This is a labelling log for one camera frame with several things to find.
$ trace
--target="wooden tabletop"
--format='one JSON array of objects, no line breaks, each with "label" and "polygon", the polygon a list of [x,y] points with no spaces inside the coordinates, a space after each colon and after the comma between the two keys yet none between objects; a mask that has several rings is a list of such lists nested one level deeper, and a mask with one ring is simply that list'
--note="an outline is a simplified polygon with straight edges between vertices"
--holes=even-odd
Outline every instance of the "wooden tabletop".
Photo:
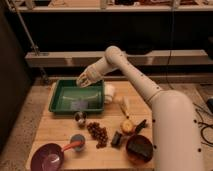
[{"label": "wooden tabletop", "polygon": [[[132,85],[127,81],[106,82],[115,86],[116,95],[126,96],[130,102],[130,118],[138,124],[146,119],[148,128],[143,129],[140,134],[149,138],[152,142],[152,116],[149,107],[141,99]],[[34,152],[44,144],[56,143],[61,147],[69,143],[70,137],[74,134],[82,134],[86,138],[85,149],[81,153],[74,150],[65,151],[65,160],[62,170],[81,170],[81,169],[153,169],[153,159],[143,165],[133,165],[126,155],[125,142],[120,149],[112,148],[110,142],[115,131],[120,130],[120,124],[125,119],[120,107],[116,103],[104,106],[102,114],[89,115],[87,123],[99,122],[101,127],[106,127],[109,137],[107,147],[97,149],[97,141],[93,140],[86,128],[80,129],[73,119],[73,116],[55,116],[48,111],[49,102],[52,97],[54,85],[47,99],[46,107],[37,130],[37,134],[32,145],[29,158],[26,163],[27,170],[30,170],[30,162]]]}]

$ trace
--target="cable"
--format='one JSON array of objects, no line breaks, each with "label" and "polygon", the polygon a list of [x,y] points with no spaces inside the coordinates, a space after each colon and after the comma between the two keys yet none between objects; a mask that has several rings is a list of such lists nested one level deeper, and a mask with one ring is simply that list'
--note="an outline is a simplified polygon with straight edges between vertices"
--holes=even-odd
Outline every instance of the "cable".
[{"label": "cable", "polygon": [[203,139],[203,141],[204,141],[204,142],[201,142],[201,143],[204,144],[204,145],[207,145],[207,146],[209,146],[209,147],[213,147],[213,142],[209,141],[209,140],[206,138],[205,134],[204,134],[204,131],[205,131],[206,129],[213,129],[213,124],[205,123],[205,122],[204,122],[204,119],[203,119],[203,117],[202,117],[202,115],[201,115],[200,112],[205,113],[205,114],[210,115],[210,116],[213,116],[213,115],[210,114],[209,112],[207,112],[204,108],[202,108],[202,107],[199,106],[198,104],[196,104],[196,103],[193,103],[193,104],[197,107],[197,108],[195,109],[195,111],[196,111],[196,113],[198,114],[198,116],[199,116],[200,119],[201,119],[201,122],[198,122],[199,128],[201,128],[201,130],[200,130],[200,135],[201,135],[201,137],[202,137],[202,139]]},{"label": "cable", "polygon": [[169,63],[170,60],[172,58],[172,49],[173,49],[173,41],[174,41],[174,26],[175,26],[175,15],[174,15],[174,7],[172,6],[172,19],[171,19],[171,32],[170,32],[170,51],[169,51],[169,57],[167,58],[167,62],[166,62],[166,82],[169,86],[170,89],[174,89],[172,87],[172,85],[170,84],[169,80],[168,80],[168,70],[169,70]]},{"label": "cable", "polygon": [[[166,63],[166,82],[169,86],[170,89],[174,89],[173,86],[170,84],[169,80],[168,80],[168,69],[169,69],[169,63],[170,63],[170,60],[172,58],[172,49],[173,49],[173,41],[174,41],[174,24],[175,24],[175,16],[174,16],[174,7],[172,7],[172,26],[171,26],[171,39],[170,39],[170,53],[169,53],[169,57],[167,59],[167,63]],[[209,113],[208,111],[206,111],[203,107],[201,107],[200,105],[196,104],[196,103],[193,103],[193,105],[197,108],[195,108],[195,111],[197,113],[197,115],[200,117],[200,120],[201,122],[198,122],[199,124],[199,128],[201,128],[200,130],[200,135],[203,139],[204,142],[201,142],[202,144],[204,145],[207,145],[209,147],[213,147],[213,142],[209,141],[205,134],[204,134],[204,131],[206,129],[213,129],[213,124],[210,125],[210,124],[207,124],[204,122],[204,119],[201,115],[200,112],[202,113],[205,113],[207,114],[208,116],[211,116],[213,117],[213,114]]]},{"label": "cable", "polygon": [[206,138],[206,136],[205,136],[205,134],[204,134],[204,131],[206,130],[206,129],[213,129],[213,124],[212,125],[209,125],[209,124],[207,124],[207,123],[205,123],[205,122],[198,122],[198,124],[200,124],[200,125],[204,125],[202,128],[201,128],[201,130],[200,130],[200,134],[201,134],[201,137],[202,137],[202,139],[204,140],[204,142],[202,142],[202,144],[205,144],[205,145],[207,145],[207,146],[209,146],[209,147],[213,147],[213,142],[211,142],[211,141],[209,141],[207,138]]}]

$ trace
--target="green tray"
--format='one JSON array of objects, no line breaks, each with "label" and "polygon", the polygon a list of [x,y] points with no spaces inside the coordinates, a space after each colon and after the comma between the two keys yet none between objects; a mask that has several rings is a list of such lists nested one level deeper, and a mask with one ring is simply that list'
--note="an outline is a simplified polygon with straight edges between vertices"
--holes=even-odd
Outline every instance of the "green tray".
[{"label": "green tray", "polygon": [[104,83],[99,81],[85,88],[77,87],[76,80],[58,80],[49,111],[60,114],[101,113],[104,107]]}]

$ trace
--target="scoop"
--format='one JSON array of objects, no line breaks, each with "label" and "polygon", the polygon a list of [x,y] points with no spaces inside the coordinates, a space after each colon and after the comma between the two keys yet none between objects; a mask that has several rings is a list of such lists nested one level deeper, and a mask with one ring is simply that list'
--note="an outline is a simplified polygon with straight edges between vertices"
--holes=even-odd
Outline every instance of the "scoop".
[{"label": "scoop", "polygon": [[79,136],[78,140],[72,141],[71,139],[71,143],[64,147],[55,143],[41,146],[32,157],[31,171],[58,171],[64,161],[64,151],[71,148],[79,149],[78,147],[82,147],[84,144],[84,137]]}]

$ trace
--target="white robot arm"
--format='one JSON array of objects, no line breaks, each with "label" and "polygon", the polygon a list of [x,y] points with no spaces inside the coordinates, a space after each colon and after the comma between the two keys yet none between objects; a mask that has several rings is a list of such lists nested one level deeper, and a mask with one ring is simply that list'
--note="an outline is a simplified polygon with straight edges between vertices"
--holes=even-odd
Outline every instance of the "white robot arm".
[{"label": "white robot arm", "polygon": [[196,113],[191,100],[179,91],[163,90],[130,64],[118,47],[108,47],[105,56],[79,76],[77,85],[86,87],[117,68],[152,109],[155,170],[204,171]]}]

